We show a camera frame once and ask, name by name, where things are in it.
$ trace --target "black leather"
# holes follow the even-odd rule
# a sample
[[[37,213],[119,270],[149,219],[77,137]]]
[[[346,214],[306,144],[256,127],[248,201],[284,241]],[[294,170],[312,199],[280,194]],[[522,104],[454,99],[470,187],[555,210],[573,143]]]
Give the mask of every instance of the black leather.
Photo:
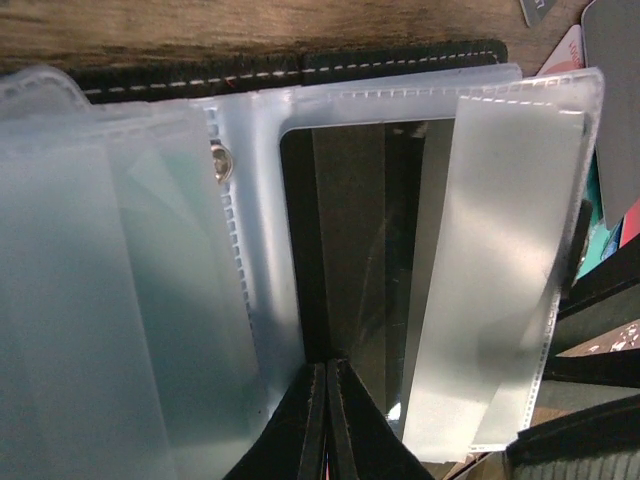
[[[639,283],[640,236],[576,282],[568,298],[560,303],[558,321]]]
[[[318,480],[325,468],[324,364],[304,365],[253,447],[224,480]]]
[[[551,357],[545,365],[543,380],[640,388],[640,350]]]
[[[332,479],[433,480],[393,434],[346,360],[327,363],[327,404]]]
[[[291,85],[503,63],[497,40],[447,42],[378,51],[237,56],[205,62],[93,68],[68,73],[92,103],[198,98]]]
[[[629,397],[520,432],[507,448],[509,478],[640,478],[639,405]]]

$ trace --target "wooden surface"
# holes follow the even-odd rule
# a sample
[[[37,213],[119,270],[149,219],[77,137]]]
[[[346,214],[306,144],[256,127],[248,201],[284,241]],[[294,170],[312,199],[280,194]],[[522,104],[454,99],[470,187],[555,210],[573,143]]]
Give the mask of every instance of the wooden surface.
[[[588,3],[530,29],[518,0],[0,0],[0,71],[497,38],[533,75]]]

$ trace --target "metal rivet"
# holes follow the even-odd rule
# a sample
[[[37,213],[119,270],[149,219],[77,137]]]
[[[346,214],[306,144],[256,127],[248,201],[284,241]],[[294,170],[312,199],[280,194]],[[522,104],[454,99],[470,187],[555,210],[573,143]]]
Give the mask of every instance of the metal rivet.
[[[214,143],[211,145],[211,155],[213,156],[213,164],[216,169],[216,179],[218,183],[229,181],[233,173],[233,157],[229,150],[219,143]]]

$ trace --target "card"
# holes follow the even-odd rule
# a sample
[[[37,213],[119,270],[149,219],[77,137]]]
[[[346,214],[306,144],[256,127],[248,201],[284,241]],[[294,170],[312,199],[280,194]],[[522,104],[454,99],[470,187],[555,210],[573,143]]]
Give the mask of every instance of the card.
[[[636,235],[640,235],[640,198],[624,216],[620,248],[633,240]]]
[[[569,72],[580,68],[584,68],[582,27],[574,25],[560,40],[560,43],[544,63],[538,75]]]
[[[520,0],[529,27],[535,27],[549,13],[556,0]]]
[[[640,196],[640,2],[596,0],[582,14],[585,59],[605,79],[596,151],[602,209],[612,230]]]

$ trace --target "white stitching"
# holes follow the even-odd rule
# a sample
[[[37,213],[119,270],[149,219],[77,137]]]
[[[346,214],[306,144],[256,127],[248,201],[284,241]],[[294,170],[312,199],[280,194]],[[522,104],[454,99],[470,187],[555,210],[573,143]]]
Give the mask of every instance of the white stitching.
[[[548,107],[552,104],[549,102],[531,102],[531,101],[523,101],[523,100],[507,100],[506,98],[493,98],[493,97],[470,97],[467,95],[463,95],[461,98],[465,98],[467,100],[472,100],[475,102],[492,102],[492,103],[504,103],[507,105],[533,105],[536,107]]]
[[[329,70],[343,70],[344,68],[348,68],[348,69],[354,69],[354,68],[373,68],[373,67],[380,67],[382,65],[404,65],[406,64],[415,64],[415,63],[424,63],[424,62],[435,62],[435,61],[439,61],[439,60],[447,60],[447,59],[454,59],[454,58],[462,58],[462,57],[472,57],[472,56],[478,56],[478,55],[492,55],[496,60],[498,59],[498,56],[496,55],[496,53],[492,50],[483,50],[481,52],[467,52],[467,53],[457,53],[457,54],[452,54],[452,55],[441,55],[441,56],[432,56],[432,57],[422,57],[419,58],[418,60],[405,60],[405,59],[400,59],[400,60],[387,60],[386,62],[373,62],[373,63],[361,63],[359,65],[352,63],[347,65],[346,67],[344,65],[333,65],[333,66],[328,66],[328,67],[319,67],[319,68],[305,68],[304,70],[289,70],[289,71],[282,71],[282,70],[278,70],[278,71],[274,71],[274,72],[257,72],[257,73],[248,73],[245,75],[240,75],[240,76],[230,76],[230,77],[224,77],[224,80],[229,82],[232,80],[236,80],[238,78],[241,79],[249,79],[249,78],[261,78],[261,77],[268,77],[268,76],[274,76],[274,77],[281,77],[283,75],[300,75],[303,73],[315,73],[315,72],[327,72]],[[116,93],[116,92],[124,92],[125,90],[133,90],[133,91],[140,91],[140,90],[147,90],[149,88],[152,89],[159,89],[159,88],[180,88],[180,87],[185,87],[188,85],[205,85],[207,83],[219,83],[221,82],[223,79],[222,78],[218,78],[218,77],[214,77],[214,78],[209,78],[207,80],[204,79],[195,79],[195,80],[189,80],[188,82],[172,82],[169,84],[166,83],[152,83],[150,85],[130,85],[128,87],[110,87],[110,88],[92,88],[89,90],[83,90],[82,93],[84,93],[85,95],[97,95],[100,93],[104,93],[104,92],[112,92],[112,93]]]

